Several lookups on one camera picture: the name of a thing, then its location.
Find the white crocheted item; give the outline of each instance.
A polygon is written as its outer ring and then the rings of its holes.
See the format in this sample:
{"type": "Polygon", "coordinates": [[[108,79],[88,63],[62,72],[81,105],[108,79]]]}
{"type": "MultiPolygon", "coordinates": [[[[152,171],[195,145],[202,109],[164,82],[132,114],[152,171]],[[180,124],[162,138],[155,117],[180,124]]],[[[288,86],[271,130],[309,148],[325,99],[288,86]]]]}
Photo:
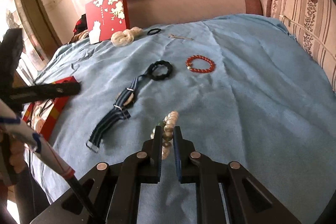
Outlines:
{"type": "Polygon", "coordinates": [[[134,41],[134,38],[142,34],[142,29],[133,27],[132,29],[126,29],[123,32],[115,32],[112,34],[111,42],[116,47],[126,46],[134,41]]]}

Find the pearl bracelet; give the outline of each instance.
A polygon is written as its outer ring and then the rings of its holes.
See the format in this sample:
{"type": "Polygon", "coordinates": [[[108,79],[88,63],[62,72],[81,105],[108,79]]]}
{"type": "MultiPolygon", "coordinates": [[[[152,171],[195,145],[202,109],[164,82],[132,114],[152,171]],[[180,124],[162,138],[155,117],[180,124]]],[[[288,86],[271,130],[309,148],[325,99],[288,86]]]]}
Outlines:
{"type": "MultiPolygon", "coordinates": [[[[164,133],[162,135],[163,143],[162,143],[162,159],[165,160],[169,153],[170,147],[172,146],[171,140],[173,139],[173,130],[177,119],[179,117],[179,113],[177,111],[170,112],[162,122],[159,122],[159,126],[163,127],[164,133]]],[[[151,139],[154,138],[155,128],[153,128],[151,139]]]]}

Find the red box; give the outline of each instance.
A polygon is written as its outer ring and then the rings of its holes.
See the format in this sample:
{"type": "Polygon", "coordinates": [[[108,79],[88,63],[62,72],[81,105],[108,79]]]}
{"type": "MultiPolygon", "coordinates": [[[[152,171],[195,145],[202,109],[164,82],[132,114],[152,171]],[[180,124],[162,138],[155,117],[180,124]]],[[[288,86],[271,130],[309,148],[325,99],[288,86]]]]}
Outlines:
{"type": "MultiPolygon", "coordinates": [[[[77,82],[76,79],[73,76],[63,78],[61,80],[57,80],[53,82],[53,84],[59,84],[59,83],[65,83],[65,82],[77,82]]],[[[52,100],[53,106],[51,107],[51,110],[45,119],[45,122],[41,128],[41,131],[39,132],[40,134],[43,135],[43,137],[48,141],[53,128],[57,122],[57,119],[60,115],[60,113],[63,110],[63,107],[67,103],[69,97],[60,97],[60,98],[55,98],[52,100]]],[[[30,103],[28,109],[25,112],[25,115],[23,116],[22,120],[24,122],[27,122],[29,117],[31,116],[31,112],[33,110],[33,105],[34,103],[30,103]]]]}
{"type": "Polygon", "coordinates": [[[93,0],[85,5],[85,13],[91,44],[109,40],[115,32],[129,29],[126,0],[93,0]]]}

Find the blue towel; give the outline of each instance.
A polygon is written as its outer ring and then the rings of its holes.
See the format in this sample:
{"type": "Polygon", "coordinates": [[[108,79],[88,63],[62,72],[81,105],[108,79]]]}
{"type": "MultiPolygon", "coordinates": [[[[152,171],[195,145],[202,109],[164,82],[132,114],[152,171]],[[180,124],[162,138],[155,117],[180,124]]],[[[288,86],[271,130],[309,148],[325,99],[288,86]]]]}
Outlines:
{"type": "MultiPolygon", "coordinates": [[[[314,223],[336,189],[336,97],[320,66],[273,18],[241,14],[154,27],[162,31],[126,47],[88,39],[64,45],[39,75],[38,83],[73,75],[82,84],[49,140],[77,178],[98,162],[122,162],[139,151],[152,128],[177,110],[177,125],[197,151],[239,161],[303,224],[314,223]],[[215,71],[188,71],[192,55],[212,59],[215,71]],[[144,81],[131,118],[113,126],[99,154],[88,150],[86,140],[118,93],[157,60],[174,66],[172,76],[144,81]]],[[[36,157],[33,174],[50,201],[68,189],[36,157]]],[[[178,183],[171,151],[161,182],[142,185],[138,223],[196,223],[194,189],[178,183]]]]}

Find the black scrunchie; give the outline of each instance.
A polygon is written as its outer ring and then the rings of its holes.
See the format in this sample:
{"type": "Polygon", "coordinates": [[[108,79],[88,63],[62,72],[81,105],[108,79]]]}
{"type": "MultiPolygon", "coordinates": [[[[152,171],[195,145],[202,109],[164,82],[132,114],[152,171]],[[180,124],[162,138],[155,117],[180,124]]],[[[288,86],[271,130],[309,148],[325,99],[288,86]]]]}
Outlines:
{"type": "Polygon", "coordinates": [[[172,72],[173,72],[173,66],[169,62],[161,60],[161,61],[157,61],[157,62],[151,64],[147,69],[146,75],[150,79],[153,79],[154,81],[159,81],[159,80],[163,80],[163,79],[169,77],[169,75],[172,72]],[[157,67],[159,65],[165,66],[168,69],[168,71],[167,71],[166,74],[155,76],[155,75],[153,75],[153,72],[157,69],[157,67]]]}
{"type": "Polygon", "coordinates": [[[154,34],[157,34],[161,32],[161,29],[160,28],[154,28],[154,29],[151,29],[147,32],[147,35],[154,35],[154,34]]]}

